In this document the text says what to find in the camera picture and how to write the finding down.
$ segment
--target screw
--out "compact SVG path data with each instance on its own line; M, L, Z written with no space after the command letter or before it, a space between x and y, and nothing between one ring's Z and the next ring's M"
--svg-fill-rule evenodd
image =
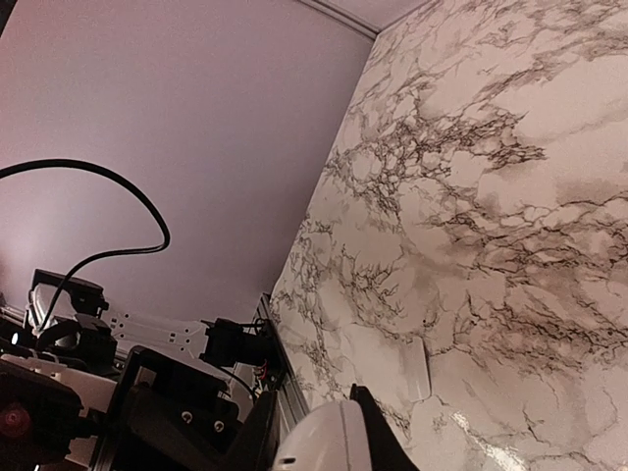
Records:
M184 422L186 422L187 425L192 423L192 419L194 418L192 416L191 412L185 411L183 414L181 414L181 418L183 419Z

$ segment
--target red light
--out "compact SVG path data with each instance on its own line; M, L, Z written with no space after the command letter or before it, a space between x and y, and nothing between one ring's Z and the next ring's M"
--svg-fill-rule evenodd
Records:
M30 415L18 402L9 404L0 412L0 435L20 439L30 430Z

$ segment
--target white wall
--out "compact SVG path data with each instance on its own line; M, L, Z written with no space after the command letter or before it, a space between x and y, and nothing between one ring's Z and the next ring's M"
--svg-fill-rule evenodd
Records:
M0 165L108 166L153 199L165 253L80 275L126 310L248 319L283 266L371 43L289 0L20 0L0 39ZM95 176L0 183L0 290L159 241Z

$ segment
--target cable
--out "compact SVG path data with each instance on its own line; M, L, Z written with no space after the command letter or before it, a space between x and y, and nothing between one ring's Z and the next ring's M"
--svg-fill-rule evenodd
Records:
M30 162L23 162L22 164L13 165L11 167L7 167L5 169L0 170L0 180L10 177L11 175L20 174L23 172L28 172L31 170L39 170L39 169L53 169L53 168L61 168L61 169L76 169L83 170L85 172L90 172L92 174L99 175L106 179L109 179L124 189L129 191L133 196L135 196L145 207L148 209L152 217L155 219L157 224L159 225L159 229L164 236L164 241L159 245L153 245L150 247L141 247L141 248L124 248L120 250L107 250L104 252L96 253L95 255L91 255L84 260L81 260L77 263L64 277L64 279L57 286L57 290L55 291L52 299L50 301L50 306L48 307L48 312L44 317L43 322L38 327L39 331L45 329L50 316L52 315L52 310L61 295L61 291L63 290L65 284L68 280L75 275L75 273L83 268L85 265L95 262L96 260L101 260L103 258L109 257L118 257L121 255L142 255L148 253L157 253L165 250L168 245L170 245L170 230L168 229L168 225L166 221L159 213L159 210L155 207L148 196L146 196L137 186L133 183L129 182L123 176L118 175L117 173L101 167L96 164L92 164L90 162L83 162L81 160L72 160L72 159L44 159L44 160L33 160Z
M251 400L253 401L253 404L255 403L255 401L257 400L257 394L255 394L255 391L251 388L251 386L249 386L245 380L243 380L240 376L232 373L229 370L226 370L225 368L223 368L222 366L216 366L216 365L212 365L214 368L216 368L217 370L222 371L223 373L225 373L228 376L231 376L233 379L235 379L237 382L239 382L250 394L251 396Z

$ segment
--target marble surface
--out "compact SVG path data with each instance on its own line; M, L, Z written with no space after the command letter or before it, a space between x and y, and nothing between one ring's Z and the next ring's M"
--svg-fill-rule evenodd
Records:
M422 471L628 471L627 240L628 2L431 2L377 40L274 315L310 405L368 386Z

